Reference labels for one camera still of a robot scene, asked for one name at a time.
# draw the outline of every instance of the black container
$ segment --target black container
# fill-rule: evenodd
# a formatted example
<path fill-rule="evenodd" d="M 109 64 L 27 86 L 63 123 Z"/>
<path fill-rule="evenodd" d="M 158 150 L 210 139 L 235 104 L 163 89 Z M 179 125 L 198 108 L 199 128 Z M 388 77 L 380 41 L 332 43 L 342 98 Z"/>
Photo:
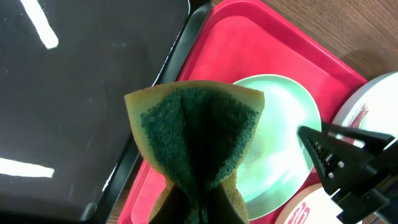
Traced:
<path fill-rule="evenodd" d="M 0 1 L 1 223 L 107 221 L 142 162 L 123 96 L 177 79 L 210 8 Z"/>

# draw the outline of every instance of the screw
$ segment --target screw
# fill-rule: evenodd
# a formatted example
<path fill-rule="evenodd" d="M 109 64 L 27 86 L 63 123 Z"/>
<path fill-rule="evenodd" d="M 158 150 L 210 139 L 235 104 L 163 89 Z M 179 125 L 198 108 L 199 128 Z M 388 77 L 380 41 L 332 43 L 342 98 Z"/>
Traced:
<path fill-rule="evenodd" d="M 337 163 L 338 167 L 343 168 L 344 167 L 344 162 L 343 161 L 339 161 Z"/>

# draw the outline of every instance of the red tray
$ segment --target red tray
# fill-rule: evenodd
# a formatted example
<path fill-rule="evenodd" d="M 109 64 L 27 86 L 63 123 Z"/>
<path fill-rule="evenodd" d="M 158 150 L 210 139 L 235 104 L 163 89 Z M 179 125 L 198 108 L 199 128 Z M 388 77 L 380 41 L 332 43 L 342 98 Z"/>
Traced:
<path fill-rule="evenodd" d="M 210 13 L 181 72 L 181 80 L 233 83 L 258 74 L 279 74 L 301 83 L 324 121 L 332 121 L 366 80 L 258 0 L 225 0 Z M 319 182 L 310 174 L 302 189 Z M 130 191 L 119 224 L 147 223 L 165 187 L 146 161 Z M 274 223 L 283 206 L 251 223 Z"/>

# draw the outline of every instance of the wooden table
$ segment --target wooden table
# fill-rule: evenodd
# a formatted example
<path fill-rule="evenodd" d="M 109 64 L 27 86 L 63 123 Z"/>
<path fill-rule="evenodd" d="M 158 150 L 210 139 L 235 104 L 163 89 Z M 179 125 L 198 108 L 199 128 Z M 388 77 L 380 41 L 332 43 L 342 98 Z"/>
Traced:
<path fill-rule="evenodd" d="M 398 70 L 397 0 L 262 1 L 368 80 Z M 117 223 L 132 183 L 130 178 L 108 224 Z"/>

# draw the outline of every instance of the mint green plate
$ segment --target mint green plate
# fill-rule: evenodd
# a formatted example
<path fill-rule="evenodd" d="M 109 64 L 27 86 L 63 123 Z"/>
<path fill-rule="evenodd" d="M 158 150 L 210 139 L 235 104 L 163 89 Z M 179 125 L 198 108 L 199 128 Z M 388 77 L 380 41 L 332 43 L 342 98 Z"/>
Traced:
<path fill-rule="evenodd" d="M 313 167 L 297 136 L 301 125 L 321 130 L 311 94 L 296 81 L 280 75 L 256 75 L 235 85 L 264 92 L 265 107 L 249 152 L 238 167 L 237 187 L 249 219 L 260 218 L 288 201 Z"/>

